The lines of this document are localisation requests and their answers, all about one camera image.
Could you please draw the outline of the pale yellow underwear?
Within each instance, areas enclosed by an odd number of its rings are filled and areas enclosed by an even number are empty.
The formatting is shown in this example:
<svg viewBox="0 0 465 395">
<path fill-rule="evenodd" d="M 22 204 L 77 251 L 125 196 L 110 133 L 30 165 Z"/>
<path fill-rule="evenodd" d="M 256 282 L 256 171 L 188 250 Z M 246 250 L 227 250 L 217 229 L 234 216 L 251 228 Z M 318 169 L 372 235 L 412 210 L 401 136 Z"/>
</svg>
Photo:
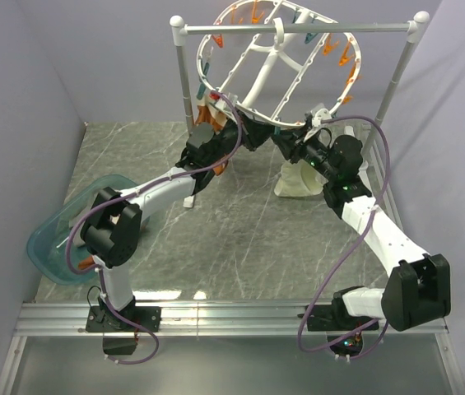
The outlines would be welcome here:
<svg viewBox="0 0 465 395">
<path fill-rule="evenodd" d="M 281 166 L 274 193 L 279 198 L 313 197 L 323 192 L 326 183 L 326 178 L 307 162 L 300 160 L 292 164 L 285 161 Z"/>
</svg>

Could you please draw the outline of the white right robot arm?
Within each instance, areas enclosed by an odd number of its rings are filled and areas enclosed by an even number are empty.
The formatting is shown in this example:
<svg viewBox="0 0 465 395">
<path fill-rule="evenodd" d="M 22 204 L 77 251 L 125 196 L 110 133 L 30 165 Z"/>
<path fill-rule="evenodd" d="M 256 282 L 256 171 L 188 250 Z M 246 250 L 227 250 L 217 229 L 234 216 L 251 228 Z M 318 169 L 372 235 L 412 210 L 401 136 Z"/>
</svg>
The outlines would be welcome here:
<svg viewBox="0 0 465 395">
<path fill-rule="evenodd" d="M 325 202 L 362 236 L 388 276 L 383 289 L 353 286 L 336 292 L 330 306 L 313 309 L 313 316 L 330 330 L 352 330 L 375 318 L 401 332 L 450 314 L 449 262 L 415 244 L 379 207 L 360 177 L 362 144 L 356 137 L 341 135 L 325 146 L 316 136 L 295 130 L 272 140 L 286 160 L 302 160 L 327 180 Z"/>
</svg>

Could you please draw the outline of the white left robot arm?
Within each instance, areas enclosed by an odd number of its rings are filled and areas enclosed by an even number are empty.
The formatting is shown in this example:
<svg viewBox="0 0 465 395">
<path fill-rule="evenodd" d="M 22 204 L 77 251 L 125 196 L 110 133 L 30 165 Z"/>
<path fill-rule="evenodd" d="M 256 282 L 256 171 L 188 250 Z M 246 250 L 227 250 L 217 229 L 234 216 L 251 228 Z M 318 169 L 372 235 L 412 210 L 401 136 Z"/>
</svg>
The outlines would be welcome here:
<svg viewBox="0 0 465 395">
<path fill-rule="evenodd" d="M 100 278 L 102 322 L 113 332 L 130 331 L 138 321 L 127 261 L 134 255 L 141 229 L 155 212 L 201 192 L 239 147 L 259 148 L 274 127 L 244 118 L 215 132 L 209 123 L 192 129 L 179 161 L 162 176 L 120 192 L 103 189 L 95 199 L 81 237 Z"/>
</svg>

